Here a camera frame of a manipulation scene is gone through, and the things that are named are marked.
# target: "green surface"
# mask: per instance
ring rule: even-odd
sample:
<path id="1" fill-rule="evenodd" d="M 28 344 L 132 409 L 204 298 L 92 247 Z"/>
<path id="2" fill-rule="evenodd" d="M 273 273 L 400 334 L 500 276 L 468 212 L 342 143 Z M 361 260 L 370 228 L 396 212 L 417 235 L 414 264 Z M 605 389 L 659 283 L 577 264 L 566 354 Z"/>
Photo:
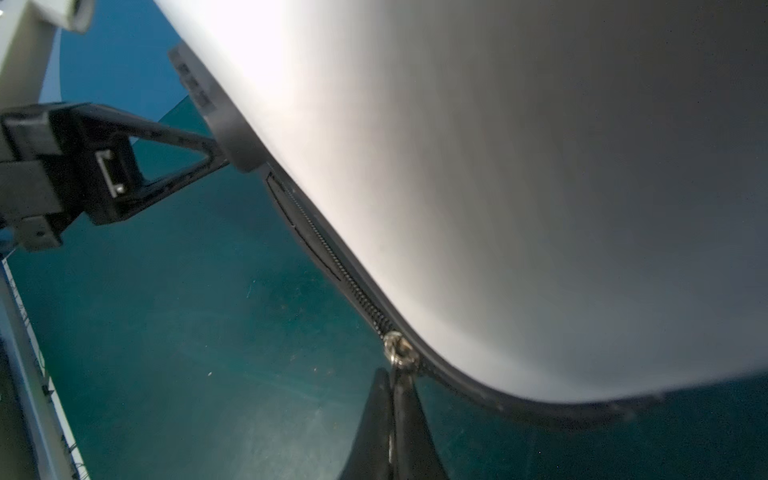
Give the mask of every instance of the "green surface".
<path id="1" fill-rule="evenodd" d="M 186 100 L 164 121 L 204 130 Z M 191 161 L 135 147 L 156 174 Z M 81 218 L 64 241 L 10 264 L 92 478 L 338 475 L 381 345 L 255 175 L 221 170 L 122 224 Z M 454 480 L 768 478 L 766 379 L 578 434 L 419 388 Z"/>

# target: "zipper teeth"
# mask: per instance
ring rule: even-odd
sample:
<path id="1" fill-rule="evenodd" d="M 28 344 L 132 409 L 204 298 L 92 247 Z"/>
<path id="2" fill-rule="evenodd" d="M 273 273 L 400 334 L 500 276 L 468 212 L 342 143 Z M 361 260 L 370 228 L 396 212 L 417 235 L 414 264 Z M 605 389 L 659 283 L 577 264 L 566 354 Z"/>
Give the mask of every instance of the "zipper teeth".
<path id="1" fill-rule="evenodd" d="M 394 330 L 392 321 L 386 317 L 384 312 L 379 310 L 379 308 L 373 304 L 373 302 L 366 295 L 366 293 L 362 291 L 362 288 L 360 288 L 360 285 L 355 281 L 355 279 L 352 278 L 351 275 L 349 275 L 349 271 L 341 263 L 341 260 L 339 260 L 339 258 L 333 252 L 330 245 L 328 245 L 325 237 L 323 237 L 320 231 L 317 230 L 317 227 L 315 227 L 315 223 L 312 221 L 310 216 L 306 214 L 304 207 L 301 206 L 299 201 L 296 200 L 296 198 L 293 196 L 292 193 L 290 193 L 288 190 L 285 190 L 285 189 L 283 190 L 286 192 L 286 194 L 291 199 L 291 201 L 296 205 L 296 208 L 299 209 L 299 212 L 301 212 L 301 214 L 304 216 L 304 220 L 306 220 L 307 223 L 310 225 L 310 227 L 312 227 L 312 231 L 315 233 L 317 238 L 323 244 L 323 248 L 326 249 L 326 252 L 328 252 L 328 254 L 333 259 L 333 262 L 336 264 L 339 270 L 341 270 L 342 274 L 344 275 L 344 280 L 352 288 L 352 292 L 355 297 L 355 300 L 357 300 L 357 303 L 369 315 L 372 321 L 373 329 L 376 331 L 376 334 L 379 336 L 381 340 L 384 340 L 384 335 Z"/>

